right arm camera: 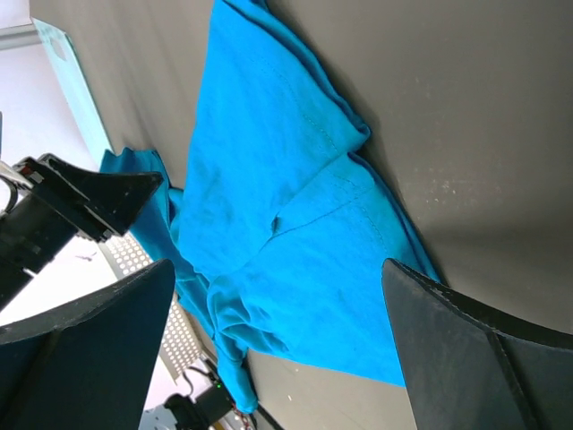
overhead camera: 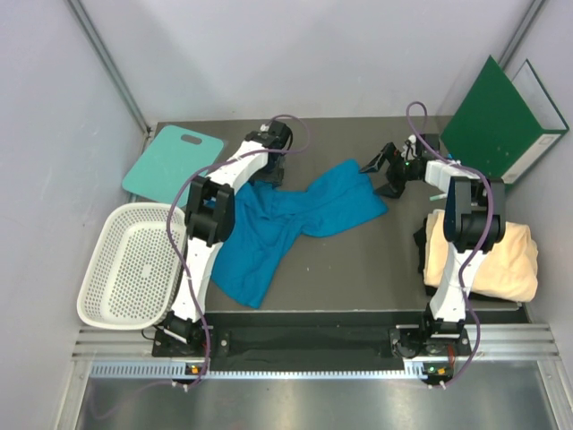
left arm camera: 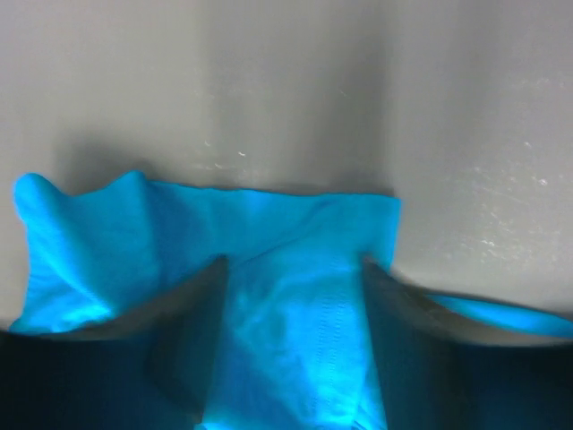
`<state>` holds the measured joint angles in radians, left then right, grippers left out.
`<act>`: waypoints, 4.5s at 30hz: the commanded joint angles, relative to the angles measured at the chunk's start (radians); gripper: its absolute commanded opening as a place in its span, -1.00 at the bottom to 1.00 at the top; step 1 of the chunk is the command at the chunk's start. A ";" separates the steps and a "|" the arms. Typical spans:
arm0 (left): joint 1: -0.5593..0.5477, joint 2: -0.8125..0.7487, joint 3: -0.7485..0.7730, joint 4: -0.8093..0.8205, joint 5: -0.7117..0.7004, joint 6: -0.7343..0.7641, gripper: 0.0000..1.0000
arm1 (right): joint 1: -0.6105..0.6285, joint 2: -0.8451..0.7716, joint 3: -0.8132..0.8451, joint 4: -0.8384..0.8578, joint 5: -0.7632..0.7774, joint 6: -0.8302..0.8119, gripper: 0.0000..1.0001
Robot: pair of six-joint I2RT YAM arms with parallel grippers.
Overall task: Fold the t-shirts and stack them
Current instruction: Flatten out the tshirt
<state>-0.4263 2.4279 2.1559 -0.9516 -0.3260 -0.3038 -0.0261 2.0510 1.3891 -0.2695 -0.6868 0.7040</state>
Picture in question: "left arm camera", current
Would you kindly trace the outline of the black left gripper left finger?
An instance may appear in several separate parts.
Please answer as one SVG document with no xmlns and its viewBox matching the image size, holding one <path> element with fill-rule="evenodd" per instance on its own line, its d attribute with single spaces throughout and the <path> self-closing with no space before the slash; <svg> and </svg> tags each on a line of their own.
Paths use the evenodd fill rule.
<svg viewBox="0 0 573 430">
<path fill-rule="evenodd" d="M 147 376 L 167 400 L 199 424 L 217 363 L 228 277 L 229 261 L 218 256 L 147 303 L 82 328 L 81 337 L 119 340 L 154 330 Z"/>
</svg>

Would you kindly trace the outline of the blue t shirt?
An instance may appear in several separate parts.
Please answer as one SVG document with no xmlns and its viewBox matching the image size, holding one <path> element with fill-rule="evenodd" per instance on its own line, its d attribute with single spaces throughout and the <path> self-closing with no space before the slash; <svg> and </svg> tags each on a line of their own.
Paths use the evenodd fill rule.
<svg viewBox="0 0 573 430">
<path fill-rule="evenodd" d="M 362 263 L 392 276 L 400 203 L 380 194 L 196 188 L 138 171 L 89 193 L 28 174 L 30 252 L 1 348 L 4 429 L 391 429 Z M 194 424 L 151 382 L 155 331 L 86 340 L 218 256 L 229 277 L 207 408 Z"/>
</svg>

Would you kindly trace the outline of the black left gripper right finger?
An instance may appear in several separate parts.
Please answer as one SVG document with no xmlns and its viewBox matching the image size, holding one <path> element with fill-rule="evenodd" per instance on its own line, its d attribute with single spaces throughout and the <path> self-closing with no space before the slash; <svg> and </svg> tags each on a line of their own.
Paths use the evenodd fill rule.
<svg viewBox="0 0 573 430">
<path fill-rule="evenodd" d="M 572 321 L 407 283 L 362 263 L 391 429 L 569 429 Z"/>
</svg>

